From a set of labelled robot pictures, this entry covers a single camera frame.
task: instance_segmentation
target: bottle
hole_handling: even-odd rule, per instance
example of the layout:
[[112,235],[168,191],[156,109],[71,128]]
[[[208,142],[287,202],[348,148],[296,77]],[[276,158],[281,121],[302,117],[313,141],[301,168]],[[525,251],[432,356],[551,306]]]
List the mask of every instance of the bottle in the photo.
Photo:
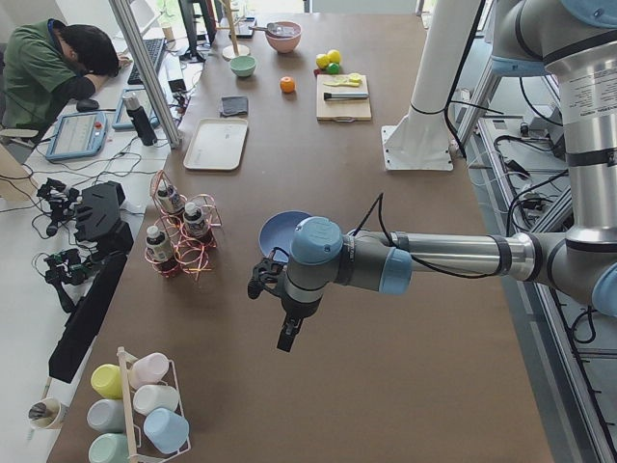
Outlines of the bottle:
[[135,92],[127,92],[122,96],[122,99],[124,100],[126,114],[137,130],[137,136],[142,140],[144,146],[151,147],[156,143],[156,134],[144,106],[139,102]]
[[148,234],[146,238],[148,255],[157,262],[156,268],[161,272],[169,272],[176,268],[177,260],[175,260],[174,246],[172,246],[172,241],[165,232],[159,230],[157,226],[151,225],[146,233]]
[[168,214],[179,215],[184,211],[184,200],[173,185],[160,182],[156,196]]
[[195,203],[189,202],[184,206],[184,226],[191,236],[204,244],[210,243],[214,237],[203,212]]

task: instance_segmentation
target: blue device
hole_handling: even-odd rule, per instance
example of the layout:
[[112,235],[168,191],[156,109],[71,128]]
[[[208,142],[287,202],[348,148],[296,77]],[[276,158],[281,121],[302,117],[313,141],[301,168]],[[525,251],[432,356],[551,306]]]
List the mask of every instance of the blue device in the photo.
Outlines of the blue device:
[[114,121],[112,122],[112,127],[114,130],[135,130],[133,126],[133,122],[126,114],[126,108],[124,106],[124,94],[126,93],[134,93],[139,99],[140,104],[144,108],[144,111],[149,117],[150,124],[152,127],[156,127],[159,124],[158,118],[156,117],[156,113],[154,113],[154,109],[150,104],[150,100],[148,98],[148,94],[146,93],[146,89],[144,87],[133,88],[133,89],[124,89],[120,95],[120,100],[118,101],[118,106],[116,107],[116,113],[114,114]]
[[102,111],[60,116],[45,158],[49,161],[96,155],[105,143],[107,118]]

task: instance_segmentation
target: black hair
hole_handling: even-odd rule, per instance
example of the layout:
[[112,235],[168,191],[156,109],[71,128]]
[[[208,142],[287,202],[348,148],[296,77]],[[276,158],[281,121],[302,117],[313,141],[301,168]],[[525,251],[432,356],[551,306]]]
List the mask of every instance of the black hair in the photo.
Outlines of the black hair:
[[103,31],[95,26],[73,24],[63,27],[59,33],[88,71],[98,75],[118,75],[118,55]]

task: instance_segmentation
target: computer mouse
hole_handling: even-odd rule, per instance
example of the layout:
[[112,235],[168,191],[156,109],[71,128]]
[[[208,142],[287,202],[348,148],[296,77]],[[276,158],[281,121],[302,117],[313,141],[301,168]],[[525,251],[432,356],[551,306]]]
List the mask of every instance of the computer mouse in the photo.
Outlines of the computer mouse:
[[80,99],[75,106],[80,113],[96,111],[98,109],[98,101],[95,99]]

